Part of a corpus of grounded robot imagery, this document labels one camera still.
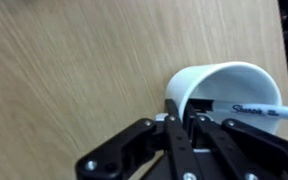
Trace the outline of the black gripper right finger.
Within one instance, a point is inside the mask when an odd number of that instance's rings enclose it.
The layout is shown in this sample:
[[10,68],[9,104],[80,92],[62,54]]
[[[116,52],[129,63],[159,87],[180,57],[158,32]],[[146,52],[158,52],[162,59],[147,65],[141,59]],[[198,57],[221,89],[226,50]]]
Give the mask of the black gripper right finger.
[[197,117],[197,112],[194,106],[188,102],[184,108],[183,122],[185,124],[190,124]]

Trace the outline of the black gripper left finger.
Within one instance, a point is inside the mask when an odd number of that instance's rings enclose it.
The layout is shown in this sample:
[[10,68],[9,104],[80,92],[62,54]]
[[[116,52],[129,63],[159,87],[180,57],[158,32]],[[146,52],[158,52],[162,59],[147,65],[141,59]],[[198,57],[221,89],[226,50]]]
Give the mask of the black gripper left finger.
[[176,103],[173,99],[166,99],[164,101],[164,110],[166,112],[166,120],[180,120],[178,108],[176,106]]

